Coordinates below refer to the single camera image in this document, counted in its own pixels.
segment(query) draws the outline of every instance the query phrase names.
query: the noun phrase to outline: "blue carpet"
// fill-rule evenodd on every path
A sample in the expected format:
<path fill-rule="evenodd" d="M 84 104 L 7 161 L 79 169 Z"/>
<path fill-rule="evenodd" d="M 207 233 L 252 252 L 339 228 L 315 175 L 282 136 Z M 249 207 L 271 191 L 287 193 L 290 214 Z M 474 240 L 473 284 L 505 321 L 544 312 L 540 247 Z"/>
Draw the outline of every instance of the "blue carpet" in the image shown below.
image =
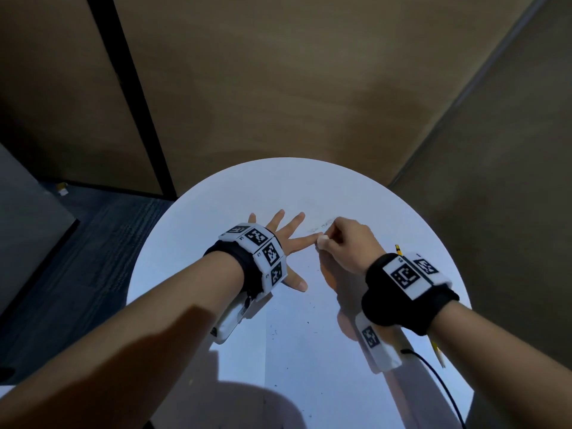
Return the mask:
<path fill-rule="evenodd" d="M 55 192 L 53 184 L 44 184 Z M 79 221 L 11 315 L 0 325 L 3 384 L 32 374 L 125 306 L 129 279 L 147 236 L 172 202 L 68 186 L 57 196 Z"/>

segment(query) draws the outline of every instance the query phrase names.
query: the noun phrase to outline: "white table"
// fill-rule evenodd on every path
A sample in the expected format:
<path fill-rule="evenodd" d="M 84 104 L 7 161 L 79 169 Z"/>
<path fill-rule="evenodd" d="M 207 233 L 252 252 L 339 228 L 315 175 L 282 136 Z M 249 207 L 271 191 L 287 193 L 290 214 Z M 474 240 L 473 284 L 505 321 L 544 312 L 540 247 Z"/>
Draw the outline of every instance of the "white table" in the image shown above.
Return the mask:
<path fill-rule="evenodd" d="M 220 233 L 246 221 L 250 212 L 266 224 L 281 208 L 286 211 L 283 223 L 300 211 L 306 214 L 294 236 L 325 230 L 335 217 L 345 216 L 368 224 L 389 251 L 399 244 L 404 252 L 424 253 L 452 279 L 461 302 L 470 307 L 451 256 L 404 201 L 357 172 L 302 158 L 240 164 L 186 192 L 147 238 L 131 277 L 127 303 L 199 259 Z M 435 414 L 448 412 L 454 417 L 449 407 L 439 411 L 435 403 L 420 409 L 425 406 L 423 397 L 439 395 L 433 394 L 437 389 L 433 383 L 416 384 L 418 367 L 406 369 L 397 378 L 372 373 L 359 343 L 340 328 L 344 321 L 338 319 L 336 293 L 326 285 L 312 247 L 291 255 L 288 263 L 308 282 L 309 290 L 300 293 L 281 285 L 225 344 L 218 346 L 207 339 L 154 415 L 158 429 L 411 429 L 443 427 L 443 422 L 419 421 L 431 420 Z M 466 418 L 472 389 L 448 361 L 441 369 L 427 338 L 404 331 L 415 350 L 439 372 Z M 415 370 L 417 375 L 407 379 L 406 374 Z"/>

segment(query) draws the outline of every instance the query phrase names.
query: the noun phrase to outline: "cable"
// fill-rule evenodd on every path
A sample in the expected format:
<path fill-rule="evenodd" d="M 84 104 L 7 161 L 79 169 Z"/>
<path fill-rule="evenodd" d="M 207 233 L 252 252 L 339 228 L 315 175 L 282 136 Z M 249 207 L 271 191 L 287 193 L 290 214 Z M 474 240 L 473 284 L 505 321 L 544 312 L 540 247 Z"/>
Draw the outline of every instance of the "cable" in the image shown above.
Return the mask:
<path fill-rule="evenodd" d="M 465 426 L 464 421 L 463 421 L 463 417 L 461 416 L 461 413 L 459 411 L 459 408 L 457 408 L 457 404 L 455 403 L 455 401 L 453 400 L 453 396 L 451 396 L 451 393 L 449 393 L 449 389 L 447 388 L 447 386 L 445 385 L 445 383 L 443 382 L 443 380 L 441 379 L 441 377 L 437 374 L 437 372 L 435 372 L 435 369 L 432 368 L 431 364 L 429 364 L 427 362 L 427 360 L 425 360 L 425 358 L 421 357 L 417 352 L 412 351 L 411 349 L 402 349 L 401 353 L 411 353 L 413 355 L 415 355 L 418 359 L 420 359 L 421 361 L 423 361 L 425 363 L 425 365 L 431 369 L 431 372 L 433 372 L 433 374 L 437 377 L 437 379 L 439 380 L 439 382 L 441 383 L 441 385 L 443 386 L 443 388 L 445 389 L 445 393 L 447 393 L 447 396 L 449 396 L 449 400 L 451 401 L 451 403 L 453 404 L 453 408 L 455 409 L 456 413 L 457 413 L 457 417 L 459 418 L 459 421 L 461 422 L 461 427 L 463 429 L 467 429 L 467 426 Z"/>

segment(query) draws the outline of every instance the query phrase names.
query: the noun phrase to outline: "left hand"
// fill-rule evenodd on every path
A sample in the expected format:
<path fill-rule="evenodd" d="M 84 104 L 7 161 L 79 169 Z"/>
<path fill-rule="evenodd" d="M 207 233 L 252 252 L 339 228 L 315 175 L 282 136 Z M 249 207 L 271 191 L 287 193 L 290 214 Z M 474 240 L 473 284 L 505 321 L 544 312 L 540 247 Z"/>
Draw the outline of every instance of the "left hand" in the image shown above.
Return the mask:
<path fill-rule="evenodd" d="M 292 221 L 277 231 L 276 229 L 278 228 L 278 224 L 280 224 L 282 218 L 284 218 L 284 214 L 284 209 L 280 209 L 273 217 L 273 219 L 271 219 L 270 222 L 266 225 L 266 228 L 276 235 L 280 241 L 280 244 L 282 245 L 282 250 L 286 256 L 303 250 L 304 248 L 316 243 L 319 235 L 322 234 L 321 232 L 303 236 L 301 238 L 290 239 L 298 226 L 302 223 L 302 221 L 304 221 L 306 215 L 303 212 L 300 212 L 292 219 Z M 248 217 L 248 222 L 256 223 L 256 215 L 254 215 L 254 213 L 250 214 Z M 301 292 L 308 290 L 308 284 L 302 279 L 302 277 L 296 274 L 290 268 L 290 266 L 288 266 L 288 276 L 284 279 L 284 284 L 292 289 L 296 289 Z"/>

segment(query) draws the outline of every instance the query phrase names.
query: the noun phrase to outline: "forearm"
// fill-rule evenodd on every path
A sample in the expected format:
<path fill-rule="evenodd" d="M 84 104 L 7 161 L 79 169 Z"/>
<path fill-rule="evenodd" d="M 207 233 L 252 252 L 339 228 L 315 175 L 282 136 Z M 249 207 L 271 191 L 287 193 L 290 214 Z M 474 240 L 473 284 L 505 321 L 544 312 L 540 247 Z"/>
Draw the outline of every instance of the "forearm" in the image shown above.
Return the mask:
<path fill-rule="evenodd" d="M 140 429 L 244 277 L 211 253 L 141 296 L 0 401 L 2 427 Z"/>
<path fill-rule="evenodd" d="M 462 304 L 435 317 L 430 337 L 471 386 L 521 425 L 572 427 L 572 372 Z"/>

